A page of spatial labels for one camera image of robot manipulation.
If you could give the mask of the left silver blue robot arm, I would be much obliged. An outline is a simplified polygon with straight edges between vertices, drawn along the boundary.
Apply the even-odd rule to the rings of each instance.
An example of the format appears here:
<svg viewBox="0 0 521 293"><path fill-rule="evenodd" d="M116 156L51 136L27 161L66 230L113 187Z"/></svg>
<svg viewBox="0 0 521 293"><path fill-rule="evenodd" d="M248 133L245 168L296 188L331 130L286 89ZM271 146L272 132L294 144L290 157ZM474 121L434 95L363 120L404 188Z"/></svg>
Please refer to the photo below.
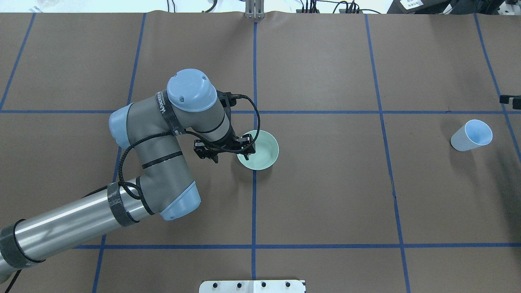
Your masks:
<svg viewBox="0 0 521 293"><path fill-rule="evenodd" d="M1 282L47 258L93 238L130 227L155 214L166 221L193 212L201 203L197 184L177 138L195 137L193 150L218 163L220 153L249 158L255 135L237 136L231 108L247 95L216 90L198 69L175 73L163 90L130 103L109 117L122 150L114 182L65 206L1 230Z"/></svg>

